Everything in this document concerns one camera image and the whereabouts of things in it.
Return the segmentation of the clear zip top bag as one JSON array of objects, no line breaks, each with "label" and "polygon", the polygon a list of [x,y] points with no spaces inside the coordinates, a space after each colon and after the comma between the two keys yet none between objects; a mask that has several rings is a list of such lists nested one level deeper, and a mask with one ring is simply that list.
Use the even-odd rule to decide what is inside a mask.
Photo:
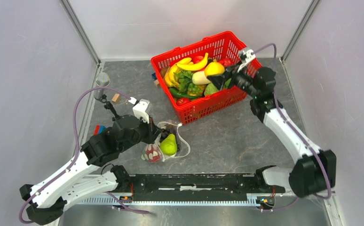
[{"label": "clear zip top bag", "polygon": [[181,137],[179,129],[183,124],[167,120],[157,124],[161,133],[153,144],[145,146],[141,159],[150,163],[165,162],[169,159],[187,157],[191,152],[189,143]]}]

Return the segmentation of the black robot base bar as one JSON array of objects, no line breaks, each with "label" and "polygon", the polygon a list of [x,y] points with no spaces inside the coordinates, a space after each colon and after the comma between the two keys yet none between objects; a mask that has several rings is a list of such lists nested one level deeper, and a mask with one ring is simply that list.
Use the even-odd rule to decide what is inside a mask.
[{"label": "black robot base bar", "polygon": [[135,174],[114,192],[131,192],[134,201],[244,201],[247,194],[285,193],[255,174]]}]

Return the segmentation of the yellow lemon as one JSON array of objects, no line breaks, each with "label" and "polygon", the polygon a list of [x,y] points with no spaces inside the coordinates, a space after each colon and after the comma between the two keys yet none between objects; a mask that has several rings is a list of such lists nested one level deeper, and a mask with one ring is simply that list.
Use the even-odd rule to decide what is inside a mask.
[{"label": "yellow lemon", "polygon": [[211,62],[205,68],[205,75],[208,76],[218,76],[225,72],[225,67],[218,62]]}]

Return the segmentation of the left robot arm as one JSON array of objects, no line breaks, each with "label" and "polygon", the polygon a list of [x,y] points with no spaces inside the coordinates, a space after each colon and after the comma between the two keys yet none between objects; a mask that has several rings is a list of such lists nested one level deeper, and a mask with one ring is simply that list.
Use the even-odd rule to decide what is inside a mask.
[{"label": "left robot arm", "polygon": [[115,119],[111,127],[92,136],[74,157],[57,172],[39,184],[25,184],[20,195],[25,201],[19,220],[24,224],[49,224],[60,218],[71,206],[90,196],[130,187],[130,176],[121,165],[113,166],[96,179],[78,183],[84,176],[117,159],[121,153],[143,142],[154,144],[163,130],[152,118],[148,121],[132,115]]}]

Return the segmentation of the dark grape bunch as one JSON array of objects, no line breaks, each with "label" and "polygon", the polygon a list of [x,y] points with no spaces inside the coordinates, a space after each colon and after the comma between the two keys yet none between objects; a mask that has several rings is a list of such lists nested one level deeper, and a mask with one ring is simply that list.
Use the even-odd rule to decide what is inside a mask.
[{"label": "dark grape bunch", "polygon": [[176,130],[175,130],[175,126],[166,126],[165,127],[165,132],[162,133],[162,140],[161,142],[170,134],[174,134],[175,137],[176,137]]}]

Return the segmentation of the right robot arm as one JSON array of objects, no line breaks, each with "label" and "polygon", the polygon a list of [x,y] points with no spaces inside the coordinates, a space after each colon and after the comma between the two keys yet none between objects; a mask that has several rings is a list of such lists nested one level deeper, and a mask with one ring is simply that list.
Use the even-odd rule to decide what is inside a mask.
[{"label": "right robot arm", "polygon": [[236,65],[227,67],[224,73],[206,76],[218,89],[227,82],[229,89],[237,87],[249,95],[253,114],[277,136],[294,161],[292,169],[272,166],[260,170],[260,176],[254,179],[255,188],[266,192],[272,186],[281,186],[299,198],[314,195],[329,199],[336,180],[336,155],[312,142],[291,120],[276,97],[275,75],[271,68],[261,67],[251,76]]}]

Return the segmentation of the green lime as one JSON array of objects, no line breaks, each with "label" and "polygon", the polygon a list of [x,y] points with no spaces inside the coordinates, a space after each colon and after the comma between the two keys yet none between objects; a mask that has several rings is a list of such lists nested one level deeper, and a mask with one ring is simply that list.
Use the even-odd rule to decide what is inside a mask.
[{"label": "green lime", "polygon": [[174,134],[168,135],[161,143],[160,143],[160,149],[163,154],[172,156],[176,154],[178,150],[178,145],[176,142],[176,137]]}]

